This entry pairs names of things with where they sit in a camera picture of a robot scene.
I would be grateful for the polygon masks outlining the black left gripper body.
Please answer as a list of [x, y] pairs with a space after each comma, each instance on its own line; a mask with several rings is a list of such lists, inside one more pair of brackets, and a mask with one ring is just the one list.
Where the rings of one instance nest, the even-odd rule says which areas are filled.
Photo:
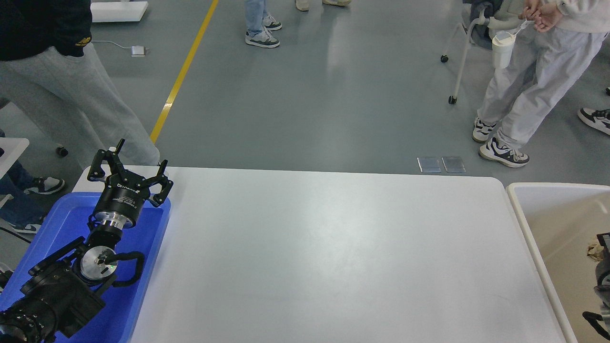
[[136, 173], [111, 174], [105, 180], [105, 188], [101, 193], [94, 210], [94, 219], [102, 222], [118, 219], [120, 228], [131, 228], [137, 224], [144, 202], [150, 193], [151, 184]]

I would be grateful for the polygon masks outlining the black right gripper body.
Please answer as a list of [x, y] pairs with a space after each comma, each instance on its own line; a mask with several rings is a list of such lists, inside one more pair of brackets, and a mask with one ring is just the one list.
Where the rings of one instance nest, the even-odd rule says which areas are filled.
[[596, 267], [596, 280], [598, 286], [608, 286], [610, 284], [610, 262], [601, 261]]

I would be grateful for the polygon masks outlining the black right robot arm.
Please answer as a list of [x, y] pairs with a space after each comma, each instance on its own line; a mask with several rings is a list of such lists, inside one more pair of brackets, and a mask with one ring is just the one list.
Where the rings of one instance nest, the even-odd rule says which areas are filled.
[[597, 286], [593, 288], [595, 294], [601, 299], [601, 313], [591, 313], [584, 311], [582, 317], [590, 323], [596, 330], [597, 334], [609, 340], [610, 329], [610, 233], [602, 233], [597, 235], [597, 239], [602, 247], [601, 253], [603, 259], [598, 263], [595, 269]]

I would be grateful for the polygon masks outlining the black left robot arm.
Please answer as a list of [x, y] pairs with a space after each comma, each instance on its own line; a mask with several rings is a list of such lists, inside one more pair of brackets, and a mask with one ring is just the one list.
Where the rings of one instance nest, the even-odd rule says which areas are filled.
[[145, 202], [164, 204], [173, 182], [163, 160], [155, 176], [125, 169], [114, 150], [98, 150], [90, 165], [90, 182], [103, 182], [104, 191], [87, 223], [88, 237], [78, 237], [29, 270], [23, 297], [1, 312], [3, 343], [52, 343], [56, 333], [72, 337], [105, 306], [110, 287], [128, 287], [143, 275], [143, 252], [116, 252], [123, 230], [135, 227]]

